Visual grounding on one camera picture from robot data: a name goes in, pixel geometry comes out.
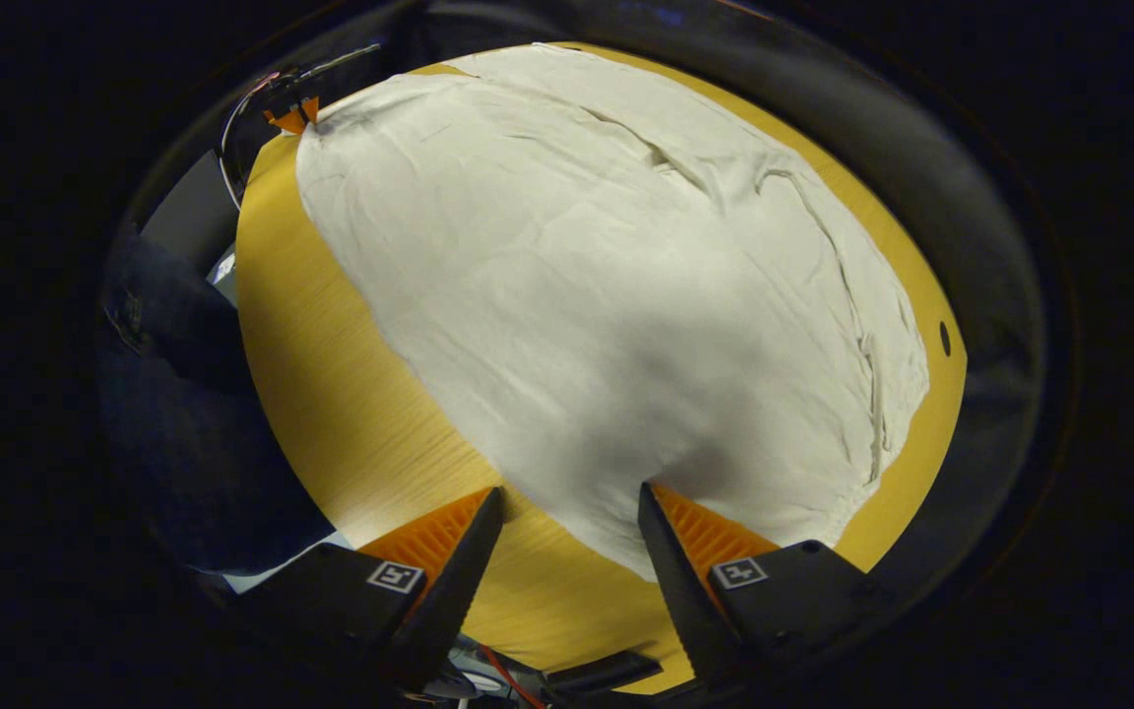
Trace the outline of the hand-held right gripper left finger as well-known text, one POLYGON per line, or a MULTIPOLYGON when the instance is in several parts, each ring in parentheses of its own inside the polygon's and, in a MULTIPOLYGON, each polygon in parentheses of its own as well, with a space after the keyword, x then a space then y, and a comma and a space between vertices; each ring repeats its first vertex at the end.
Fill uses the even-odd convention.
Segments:
POLYGON ((293 668, 358 694, 418 694, 445 668, 501 527, 501 490, 486 487, 355 550, 316 545, 237 614, 293 668))

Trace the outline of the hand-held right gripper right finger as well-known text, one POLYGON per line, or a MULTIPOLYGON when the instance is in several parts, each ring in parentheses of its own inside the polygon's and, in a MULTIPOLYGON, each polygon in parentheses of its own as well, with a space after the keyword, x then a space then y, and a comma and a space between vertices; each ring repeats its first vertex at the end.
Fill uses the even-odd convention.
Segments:
POLYGON ((801 672, 894 605, 828 545, 775 545, 665 484, 640 489, 638 527, 689 668, 711 687, 801 672))

